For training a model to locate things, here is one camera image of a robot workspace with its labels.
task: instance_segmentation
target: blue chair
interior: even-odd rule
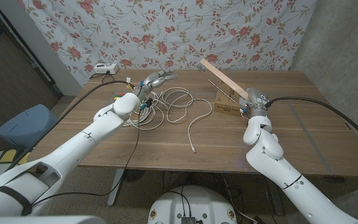
[[[53,126],[56,117],[44,105],[25,110],[0,127],[0,137],[13,146],[30,147]]]

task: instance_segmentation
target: white robot body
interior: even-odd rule
[[[186,185],[183,187],[183,191],[182,187],[177,187],[171,191],[179,194],[167,192],[156,200],[150,209],[148,224],[183,223],[183,205],[187,218],[189,218],[190,206],[191,216],[195,218],[196,222],[202,220],[203,223],[211,224],[237,223],[236,214],[231,204],[211,189],[197,185]],[[180,193],[189,200],[189,205],[185,198],[183,198],[182,204]]]

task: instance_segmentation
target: power strip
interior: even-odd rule
[[[118,71],[116,63],[97,63],[93,68],[96,74],[115,74]]]

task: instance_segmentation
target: wooden table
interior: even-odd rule
[[[154,70],[120,70],[114,77],[116,80],[131,77],[132,83],[139,85],[152,72]],[[271,99],[304,96],[327,102],[301,72],[224,73],[235,82],[243,82],[264,91]],[[208,78],[215,83],[219,81],[212,73],[177,70],[175,74],[178,75],[176,80],[166,82],[155,91],[181,86],[195,97],[205,98],[213,104],[217,89]],[[100,83],[101,78],[92,78],[72,103]],[[69,140],[91,124],[94,114],[108,101],[111,102],[112,95],[128,90],[124,84],[117,83],[103,86],[90,94],[40,141],[29,160],[43,157]],[[246,161],[251,147],[242,141],[247,120],[240,116],[213,112],[196,122],[191,127],[191,138],[197,153],[192,153],[187,135],[188,125],[208,111],[209,106],[205,102],[196,101],[180,124],[165,121],[153,131],[141,131],[139,144],[127,168],[255,173]],[[173,109],[170,119],[179,118],[183,113],[184,110]],[[358,177],[358,137],[337,114],[305,101],[278,101],[269,109],[268,115],[273,124],[272,132],[278,136],[285,158],[302,174]],[[160,118],[161,114],[157,112],[150,126],[156,125]],[[98,145],[80,165],[123,168],[135,146],[136,137],[136,128],[122,128]]]

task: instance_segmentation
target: floral curtain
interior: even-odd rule
[[[288,70],[316,0],[17,0],[84,85],[125,68]]]

